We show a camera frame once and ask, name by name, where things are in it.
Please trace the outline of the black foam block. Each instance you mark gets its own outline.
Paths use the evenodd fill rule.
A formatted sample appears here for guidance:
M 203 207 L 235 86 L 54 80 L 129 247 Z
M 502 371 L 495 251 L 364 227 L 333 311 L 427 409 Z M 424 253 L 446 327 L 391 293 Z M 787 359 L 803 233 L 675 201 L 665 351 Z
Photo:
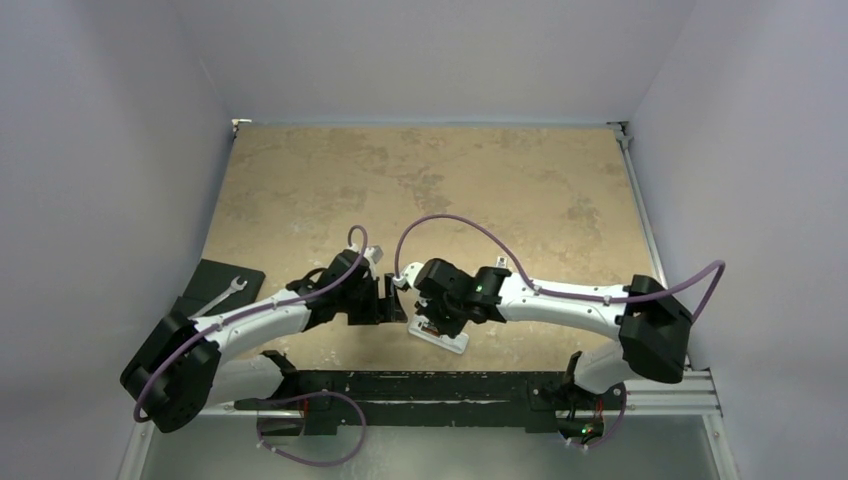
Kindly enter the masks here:
M 202 259 L 187 287 L 171 307 L 171 311 L 192 317 L 203 306 L 222 294 L 235 277 L 239 277 L 240 282 L 246 283 L 245 288 L 231 294 L 211 309 L 208 315 L 222 314 L 255 302 L 266 279 L 263 271 Z

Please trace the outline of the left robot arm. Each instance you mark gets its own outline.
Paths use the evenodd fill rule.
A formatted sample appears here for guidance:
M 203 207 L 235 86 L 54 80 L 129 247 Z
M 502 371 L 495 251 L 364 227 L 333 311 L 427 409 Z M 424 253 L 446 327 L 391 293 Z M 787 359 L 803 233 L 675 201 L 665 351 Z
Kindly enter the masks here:
M 190 319 L 168 314 L 119 376 L 134 399 L 134 417 L 163 433 L 176 431 L 207 406 L 263 399 L 284 409 L 297 399 L 294 368 L 284 355 L 240 355 L 343 314 L 351 326 L 407 320 L 391 275 L 378 276 L 379 250 L 345 249 L 326 267 L 289 282 L 270 297 L 222 314 Z

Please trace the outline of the white remote control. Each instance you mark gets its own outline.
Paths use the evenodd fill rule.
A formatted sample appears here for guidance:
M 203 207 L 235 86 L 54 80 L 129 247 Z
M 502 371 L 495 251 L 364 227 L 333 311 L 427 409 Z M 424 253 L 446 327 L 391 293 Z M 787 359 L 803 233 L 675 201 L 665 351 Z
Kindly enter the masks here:
M 469 342 L 469 336 L 465 333 L 460 333 L 456 337 L 440 334 L 435 326 L 423 316 L 414 316 L 410 319 L 407 324 L 407 331 L 421 340 L 458 355 L 465 352 Z

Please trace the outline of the silver open-end wrench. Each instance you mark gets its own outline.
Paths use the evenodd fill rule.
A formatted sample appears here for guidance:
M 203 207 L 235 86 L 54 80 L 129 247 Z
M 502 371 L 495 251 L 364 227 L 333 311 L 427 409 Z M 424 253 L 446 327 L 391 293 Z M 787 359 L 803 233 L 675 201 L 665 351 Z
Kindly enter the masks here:
M 224 300 L 228 299 L 231 295 L 244 290 L 247 284 L 247 280 L 242 280 L 240 276 L 236 276 L 230 281 L 229 286 L 223 292 L 221 292 L 212 300 L 207 302 L 203 307 L 201 307 L 193 315 L 191 315 L 190 318 L 194 319 L 198 317 L 203 317 L 209 311 L 221 304 Z

